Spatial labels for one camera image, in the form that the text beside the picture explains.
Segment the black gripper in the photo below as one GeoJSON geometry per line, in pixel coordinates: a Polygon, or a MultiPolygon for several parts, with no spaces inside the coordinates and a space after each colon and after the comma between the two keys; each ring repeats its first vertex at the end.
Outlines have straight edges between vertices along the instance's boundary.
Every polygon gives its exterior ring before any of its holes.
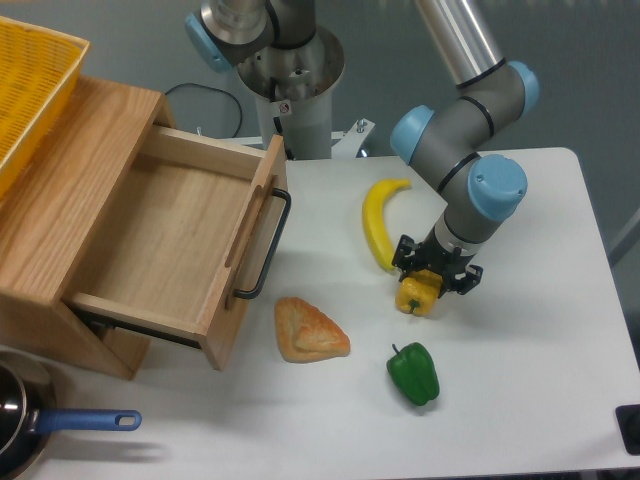
{"type": "Polygon", "coordinates": [[[400,280],[412,272],[413,262],[415,271],[428,270],[440,275],[442,286],[438,297],[442,298],[449,292],[466,295],[480,284],[484,269],[478,265],[468,265],[473,258],[473,253],[459,246],[445,248],[435,234],[429,234],[420,244],[403,234],[391,265],[400,272],[400,280]]]}

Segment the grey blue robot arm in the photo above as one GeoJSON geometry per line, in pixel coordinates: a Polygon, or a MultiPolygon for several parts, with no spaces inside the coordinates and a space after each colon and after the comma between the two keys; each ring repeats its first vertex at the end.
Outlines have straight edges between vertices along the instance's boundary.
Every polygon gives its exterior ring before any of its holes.
{"type": "MultiPolygon", "coordinates": [[[[417,5],[456,85],[457,99],[440,110],[418,106],[390,136],[393,152],[445,201],[427,237],[402,236],[389,269],[403,278],[422,271],[440,292],[465,294],[482,269],[473,257],[516,210],[527,191],[524,170],[479,147],[527,114],[539,97],[536,75],[507,61],[472,1],[417,5]]],[[[201,58],[215,71],[235,70],[256,96],[264,139],[280,135],[291,160],[331,151],[328,100],[344,71],[338,40],[316,20],[311,1],[206,1],[185,20],[201,58]]]]}

